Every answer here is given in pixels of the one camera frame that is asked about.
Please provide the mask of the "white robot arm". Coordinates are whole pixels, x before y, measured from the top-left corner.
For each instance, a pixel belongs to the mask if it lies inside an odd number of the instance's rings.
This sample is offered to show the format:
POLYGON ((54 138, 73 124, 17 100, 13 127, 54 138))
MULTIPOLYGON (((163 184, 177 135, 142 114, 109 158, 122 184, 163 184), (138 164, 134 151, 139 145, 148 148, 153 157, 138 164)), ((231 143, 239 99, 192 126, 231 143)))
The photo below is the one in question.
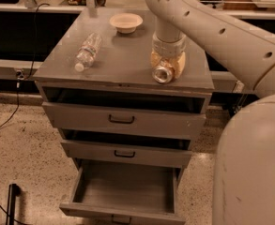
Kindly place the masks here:
POLYGON ((157 17, 154 48, 167 56, 183 33, 258 97, 219 140, 213 225, 275 225, 275 35, 196 0, 145 0, 157 17))

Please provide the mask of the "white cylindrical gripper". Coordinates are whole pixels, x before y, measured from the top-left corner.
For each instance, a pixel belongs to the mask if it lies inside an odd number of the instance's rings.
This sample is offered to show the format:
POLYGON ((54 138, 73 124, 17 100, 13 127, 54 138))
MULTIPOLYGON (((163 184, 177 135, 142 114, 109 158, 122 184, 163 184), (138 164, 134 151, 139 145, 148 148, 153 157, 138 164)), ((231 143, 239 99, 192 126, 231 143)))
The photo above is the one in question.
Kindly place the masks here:
POLYGON ((185 67, 186 54, 186 36, 183 36, 179 41, 166 42, 160 40, 156 34, 152 38, 152 49, 150 55, 150 64, 152 69, 164 66, 164 58, 172 58, 171 65, 174 71, 173 79, 178 79, 185 67))

